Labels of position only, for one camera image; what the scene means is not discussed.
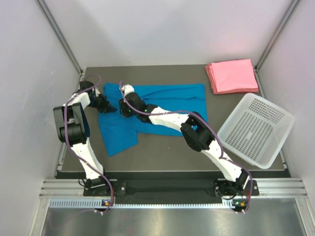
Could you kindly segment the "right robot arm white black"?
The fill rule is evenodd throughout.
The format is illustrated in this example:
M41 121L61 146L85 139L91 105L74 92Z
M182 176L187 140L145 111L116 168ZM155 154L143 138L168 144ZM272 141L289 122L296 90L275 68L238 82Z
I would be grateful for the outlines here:
M206 155L223 173L223 189L217 187L221 196L252 196L250 172L234 162L225 152L222 143L208 123L197 112L168 111L154 104L146 104L135 92L134 87L119 83L122 99L119 101L121 114L125 118L137 117L143 123L167 127L180 132L187 145L194 151Z

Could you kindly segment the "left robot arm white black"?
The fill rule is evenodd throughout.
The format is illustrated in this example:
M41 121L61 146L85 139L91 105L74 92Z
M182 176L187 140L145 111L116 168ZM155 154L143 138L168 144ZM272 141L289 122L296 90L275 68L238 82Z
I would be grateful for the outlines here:
M57 136L79 157L86 174L84 187L106 195L111 191L112 184L103 177L104 168L92 149L90 127L84 112L86 107L95 108L101 114L117 111L92 82L82 81L79 90L66 104L53 109Z

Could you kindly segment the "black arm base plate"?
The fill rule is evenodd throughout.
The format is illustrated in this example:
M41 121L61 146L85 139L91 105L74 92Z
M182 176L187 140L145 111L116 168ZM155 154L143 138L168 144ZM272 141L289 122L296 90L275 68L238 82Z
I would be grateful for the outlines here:
M215 181L219 171L107 172L117 204L170 205L219 203Z

